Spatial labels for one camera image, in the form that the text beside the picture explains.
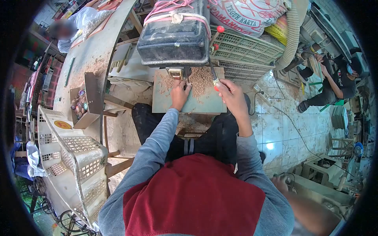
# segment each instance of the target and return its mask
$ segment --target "white plastic basket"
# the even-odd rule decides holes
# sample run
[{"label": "white plastic basket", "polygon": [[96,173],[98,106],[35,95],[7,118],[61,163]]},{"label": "white plastic basket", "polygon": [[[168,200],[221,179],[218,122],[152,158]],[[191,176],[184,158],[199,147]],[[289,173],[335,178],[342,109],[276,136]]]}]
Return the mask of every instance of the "white plastic basket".
[{"label": "white plastic basket", "polygon": [[63,112],[38,107],[42,166],[62,200],[93,229],[107,199],[108,151],[83,130],[72,127]]}]

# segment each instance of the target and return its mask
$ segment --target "black t-shirt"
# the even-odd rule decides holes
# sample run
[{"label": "black t-shirt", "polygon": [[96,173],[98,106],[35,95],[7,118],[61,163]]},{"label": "black t-shirt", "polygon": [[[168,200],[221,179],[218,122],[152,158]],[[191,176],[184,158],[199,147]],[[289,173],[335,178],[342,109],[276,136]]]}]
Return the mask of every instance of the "black t-shirt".
[{"label": "black t-shirt", "polygon": [[347,76],[347,62],[340,57],[336,57],[333,61],[336,63],[337,69],[333,73],[332,79],[341,89],[344,95],[343,99],[354,97],[357,91],[356,82]]}]

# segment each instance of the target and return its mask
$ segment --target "tiled floor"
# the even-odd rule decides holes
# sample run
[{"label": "tiled floor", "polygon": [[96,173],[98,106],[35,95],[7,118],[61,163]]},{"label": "tiled floor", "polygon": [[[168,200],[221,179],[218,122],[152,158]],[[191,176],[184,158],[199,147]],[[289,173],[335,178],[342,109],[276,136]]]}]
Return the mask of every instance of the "tiled floor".
[{"label": "tiled floor", "polygon": [[[319,81],[320,78],[317,76],[309,78],[309,82]],[[253,83],[238,83],[251,99],[252,113],[255,92],[251,92],[250,88]],[[331,124],[333,106],[329,106],[322,112],[320,112],[322,107],[312,106],[302,114],[299,114],[296,109],[301,101],[318,94],[321,85],[310,86],[310,88],[306,86],[305,95],[302,95],[301,89],[296,89],[282,82],[276,83],[272,72],[263,76],[258,85],[269,97],[281,98],[272,99],[273,106],[288,114],[294,123],[293,125],[285,114],[264,102],[259,94],[256,96],[256,112],[251,116],[251,123],[259,150],[266,154],[263,166],[267,175],[287,171],[290,167],[314,156],[306,146],[315,154],[327,153],[330,147],[330,131],[333,132],[332,137],[343,136],[343,130],[333,130]]]}]

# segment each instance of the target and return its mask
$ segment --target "person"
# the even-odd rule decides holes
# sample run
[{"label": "person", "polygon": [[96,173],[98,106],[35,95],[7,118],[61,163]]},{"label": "person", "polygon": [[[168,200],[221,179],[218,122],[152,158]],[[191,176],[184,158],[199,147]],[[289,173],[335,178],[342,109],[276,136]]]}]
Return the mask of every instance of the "person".
[{"label": "person", "polygon": [[74,36],[76,35],[84,13],[90,9],[99,0],[92,0],[88,2],[82,9],[77,13],[71,15],[68,19],[58,19],[55,20],[48,27],[48,32],[53,38],[59,39],[58,49],[62,53],[68,53]]},{"label": "person", "polygon": [[338,70],[333,74],[330,60],[326,55],[317,54],[316,59],[321,62],[321,71],[326,77],[323,81],[323,91],[310,99],[302,101],[297,106],[299,113],[305,112],[309,106],[333,105],[341,99],[354,97],[357,92],[355,79],[361,74],[362,66],[356,57],[351,59],[351,64],[346,62],[341,55],[336,57],[333,61],[336,63]]},{"label": "person", "polygon": [[289,192],[285,183],[287,176],[275,176],[271,179],[276,188],[286,197],[295,216],[294,230],[291,236],[335,236],[342,229],[345,221],[321,204]]},{"label": "person", "polygon": [[175,136],[192,87],[186,84],[184,90],[185,84],[174,82],[172,105],[164,115],[152,114],[143,104],[132,109],[142,146],[99,212],[101,233],[290,235],[293,211],[262,169],[248,114],[250,101],[242,88],[224,79],[216,84],[227,113],[215,117],[194,142],[193,154],[185,156]]}]

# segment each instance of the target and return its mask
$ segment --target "red and gray shirt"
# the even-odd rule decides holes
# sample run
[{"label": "red and gray shirt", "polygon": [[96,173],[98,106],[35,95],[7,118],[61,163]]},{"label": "red and gray shirt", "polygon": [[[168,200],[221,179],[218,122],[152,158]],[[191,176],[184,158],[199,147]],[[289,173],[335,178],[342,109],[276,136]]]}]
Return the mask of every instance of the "red and gray shirt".
[{"label": "red and gray shirt", "polygon": [[168,110],[98,222],[108,235],[290,235],[294,214],[262,169],[254,135],[237,137],[238,171],[193,154],[165,163],[178,123]]}]

